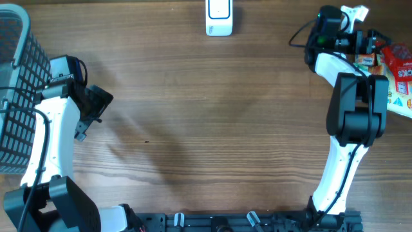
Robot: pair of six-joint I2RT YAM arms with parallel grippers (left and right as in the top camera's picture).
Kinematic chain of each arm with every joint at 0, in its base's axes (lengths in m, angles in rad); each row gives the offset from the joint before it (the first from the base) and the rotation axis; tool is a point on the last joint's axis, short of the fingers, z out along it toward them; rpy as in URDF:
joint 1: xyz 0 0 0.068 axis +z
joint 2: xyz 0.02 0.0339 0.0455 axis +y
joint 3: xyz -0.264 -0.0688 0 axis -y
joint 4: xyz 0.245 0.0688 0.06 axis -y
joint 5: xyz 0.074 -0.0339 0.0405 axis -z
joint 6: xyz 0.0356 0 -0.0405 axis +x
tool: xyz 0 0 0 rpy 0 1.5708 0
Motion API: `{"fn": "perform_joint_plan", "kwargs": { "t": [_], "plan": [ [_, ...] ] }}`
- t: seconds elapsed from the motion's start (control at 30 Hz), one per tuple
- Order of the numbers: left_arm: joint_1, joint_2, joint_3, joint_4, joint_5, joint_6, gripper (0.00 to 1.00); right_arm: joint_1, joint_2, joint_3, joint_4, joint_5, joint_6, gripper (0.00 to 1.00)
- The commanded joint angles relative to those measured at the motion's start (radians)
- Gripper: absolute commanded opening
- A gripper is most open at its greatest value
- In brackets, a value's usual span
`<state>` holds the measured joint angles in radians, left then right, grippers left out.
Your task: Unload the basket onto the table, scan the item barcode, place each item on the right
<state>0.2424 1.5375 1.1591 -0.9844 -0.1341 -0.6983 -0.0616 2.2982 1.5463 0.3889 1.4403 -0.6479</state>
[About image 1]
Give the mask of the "orange Kleenex Enjoy pack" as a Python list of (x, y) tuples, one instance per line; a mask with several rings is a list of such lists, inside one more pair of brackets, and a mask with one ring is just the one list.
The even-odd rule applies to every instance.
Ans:
[(375, 54), (357, 54), (355, 63), (363, 66), (375, 66)]

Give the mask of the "orange Kleenex Cherish pack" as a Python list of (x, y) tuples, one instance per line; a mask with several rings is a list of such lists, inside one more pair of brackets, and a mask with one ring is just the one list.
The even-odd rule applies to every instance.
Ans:
[(386, 75), (386, 66), (384, 64), (369, 67), (368, 71), (373, 75)]

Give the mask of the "red snack packet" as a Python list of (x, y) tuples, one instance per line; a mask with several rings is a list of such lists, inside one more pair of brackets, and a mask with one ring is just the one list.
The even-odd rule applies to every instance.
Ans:
[(411, 82), (411, 52), (405, 43), (393, 43), (384, 47), (377, 55), (384, 56), (384, 62), (398, 82)]

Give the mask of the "yellow chips bag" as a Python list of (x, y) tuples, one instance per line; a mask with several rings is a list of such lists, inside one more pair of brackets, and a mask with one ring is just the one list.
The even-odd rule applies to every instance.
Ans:
[(383, 65), (382, 75), (389, 81), (387, 109), (411, 118), (411, 82), (398, 82), (384, 62), (384, 56), (377, 55), (377, 64)]

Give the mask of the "teal Kleenex tissue pack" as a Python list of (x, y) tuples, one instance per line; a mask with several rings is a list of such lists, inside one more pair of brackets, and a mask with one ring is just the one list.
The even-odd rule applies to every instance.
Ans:
[(363, 72), (369, 72), (368, 66), (365, 66), (363, 64), (357, 64), (357, 63), (354, 63), (354, 66), (356, 66), (358, 69), (360, 69)]

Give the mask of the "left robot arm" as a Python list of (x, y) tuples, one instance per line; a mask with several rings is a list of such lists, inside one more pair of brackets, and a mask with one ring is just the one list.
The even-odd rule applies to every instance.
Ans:
[(3, 207), (18, 231), (143, 231), (127, 204), (98, 208), (73, 180), (75, 141), (100, 117), (113, 96), (88, 85), (83, 61), (63, 55), (45, 66), (36, 88), (17, 81), (1, 120), (1, 171), (22, 173), (20, 188)]

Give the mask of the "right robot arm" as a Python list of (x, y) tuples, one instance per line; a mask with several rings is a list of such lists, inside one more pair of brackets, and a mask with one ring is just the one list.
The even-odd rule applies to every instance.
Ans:
[(360, 215), (346, 210), (346, 198), (359, 162), (386, 129), (388, 78), (371, 74), (346, 55), (370, 55), (392, 44), (377, 30), (364, 34), (365, 6), (324, 5), (304, 46), (308, 67), (332, 86), (326, 116), (330, 150), (321, 181), (310, 197), (302, 231), (361, 231)]

